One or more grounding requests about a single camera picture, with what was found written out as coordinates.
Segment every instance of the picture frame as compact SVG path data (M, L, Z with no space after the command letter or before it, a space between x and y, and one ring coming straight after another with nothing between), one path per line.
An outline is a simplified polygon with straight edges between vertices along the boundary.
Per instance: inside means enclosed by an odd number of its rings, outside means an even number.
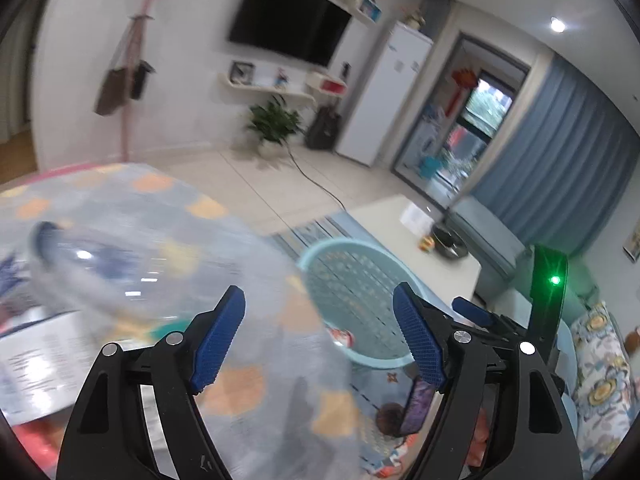
M229 71L229 81L234 85L250 86L254 83L255 65L244 61L234 61Z
M360 12L377 23L382 15L382 10L376 5L373 0L362 0L360 4Z
M640 221L638 221L622 248L633 263L638 262L638 258L640 258Z

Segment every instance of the green plant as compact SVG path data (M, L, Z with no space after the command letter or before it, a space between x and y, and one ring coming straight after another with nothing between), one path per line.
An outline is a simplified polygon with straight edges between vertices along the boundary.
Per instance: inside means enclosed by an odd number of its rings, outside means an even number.
M287 137L302 131L300 114L295 110L287 110L286 102L280 96L273 97L266 106L251 106L251 118L247 129L260 135L260 142L276 142L286 144Z

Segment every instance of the blue gripper pad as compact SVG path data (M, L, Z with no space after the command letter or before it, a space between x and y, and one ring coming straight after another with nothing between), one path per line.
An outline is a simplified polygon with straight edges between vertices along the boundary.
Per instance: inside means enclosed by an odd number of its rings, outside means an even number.
M412 298L400 285L394 290L394 314L420 368L420 377L440 389L447 379L442 369L442 350L418 313Z
M465 298L456 298L451 303L451 306L460 316L466 317L469 321L482 328L489 328L494 324L494 318L491 313L465 300Z
M218 304L216 310L219 309L220 313L195 353L190 381L194 392L200 393L205 386L216 380L222 361L244 317L244 292L234 287L226 303Z

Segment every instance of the black bag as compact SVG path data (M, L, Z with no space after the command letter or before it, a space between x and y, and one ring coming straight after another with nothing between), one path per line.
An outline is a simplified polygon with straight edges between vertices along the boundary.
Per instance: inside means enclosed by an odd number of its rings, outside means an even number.
M142 97L142 92L145 90L146 75L148 73L155 72L154 68L146 61L140 61L136 68L136 73L133 75L133 85L131 86L131 98L139 101Z
M322 106L306 131L305 145L310 150L332 150L338 138L340 115L335 105Z
M100 93L98 99L95 102L94 111L98 115L106 116L111 115L124 104L124 89L127 81L127 70L125 68L116 68L118 60L122 56L127 40L133 31L132 23L129 23L127 30L124 31L120 43L116 47L116 52L111 58L109 63L109 70L107 71L102 85L100 86Z

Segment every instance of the ceiling light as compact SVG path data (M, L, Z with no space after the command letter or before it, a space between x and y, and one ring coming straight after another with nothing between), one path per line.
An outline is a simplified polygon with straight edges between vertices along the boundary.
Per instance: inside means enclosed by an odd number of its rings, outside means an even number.
M551 30L554 32L564 32L566 25L557 18L551 18Z

